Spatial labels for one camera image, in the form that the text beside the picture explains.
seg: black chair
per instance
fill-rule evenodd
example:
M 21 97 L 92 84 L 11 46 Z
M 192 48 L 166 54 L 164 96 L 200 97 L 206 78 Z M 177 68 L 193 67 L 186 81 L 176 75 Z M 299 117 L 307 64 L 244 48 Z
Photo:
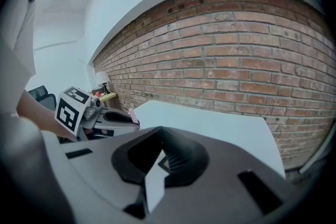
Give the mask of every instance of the black chair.
M 35 89 L 32 89 L 28 91 L 29 94 L 34 97 L 34 99 L 39 102 L 41 105 L 43 105 L 45 108 L 50 109 L 52 111 L 56 110 L 56 97 L 53 93 L 48 93 L 46 87 L 44 85 L 37 87 Z M 70 140 L 59 137 L 58 138 L 59 143 L 67 143 Z
M 37 87 L 35 89 L 32 89 L 30 91 L 28 91 L 29 94 L 34 98 L 34 99 L 37 99 L 37 98 L 40 98 L 40 97 L 43 97 L 45 95 L 48 94 L 48 91 L 46 89 L 46 87 L 44 85 L 40 86 L 40 87 Z
M 54 94 L 49 93 L 44 96 L 35 98 L 37 102 L 43 105 L 45 108 L 55 111 L 56 110 L 56 97 Z

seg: desk lamp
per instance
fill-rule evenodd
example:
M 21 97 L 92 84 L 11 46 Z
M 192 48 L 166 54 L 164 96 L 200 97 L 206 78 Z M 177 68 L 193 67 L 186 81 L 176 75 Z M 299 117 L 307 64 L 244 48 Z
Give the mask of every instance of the desk lamp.
M 97 84 L 103 84 L 104 86 L 104 90 L 105 90 L 105 94 L 109 94 L 110 92 L 108 91 L 108 89 L 106 88 L 106 83 L 110 81 L 109 76 L 106 74 L 105 71 L 101 71 L 96 73 L 96 82 Z

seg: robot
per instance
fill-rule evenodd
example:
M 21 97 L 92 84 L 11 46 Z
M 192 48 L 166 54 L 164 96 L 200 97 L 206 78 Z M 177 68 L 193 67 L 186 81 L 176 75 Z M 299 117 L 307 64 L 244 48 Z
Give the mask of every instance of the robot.
M 137 119 L 118 109 L 103 108 L 99 98 L 73 86 L 59 95 L 55 119 L 79 141 L 118 136 L 140 128 Z

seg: human arm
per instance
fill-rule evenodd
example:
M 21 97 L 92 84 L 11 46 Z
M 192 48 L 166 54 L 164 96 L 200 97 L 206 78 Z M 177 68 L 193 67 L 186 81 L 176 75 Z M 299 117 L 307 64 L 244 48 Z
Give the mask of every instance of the human arm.
M 26 90 L 23 92 L 16 110 L 19 116 L 30 119 L 40 130 L 51 131 L 57 136 L 77 141 L 73 134 L 55 120 L 54 112 L 39 104 Z

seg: brick wall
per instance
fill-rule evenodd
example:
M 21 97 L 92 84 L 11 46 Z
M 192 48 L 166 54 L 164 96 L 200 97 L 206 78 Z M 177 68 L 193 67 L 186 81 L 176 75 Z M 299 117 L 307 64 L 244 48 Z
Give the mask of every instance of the brick wall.
M 264 117 L 293 168 L 331 127 L 335 60 L 322 16 L 300 0 L 167 0 L 93 63 L 125 110 L 155 99 Z

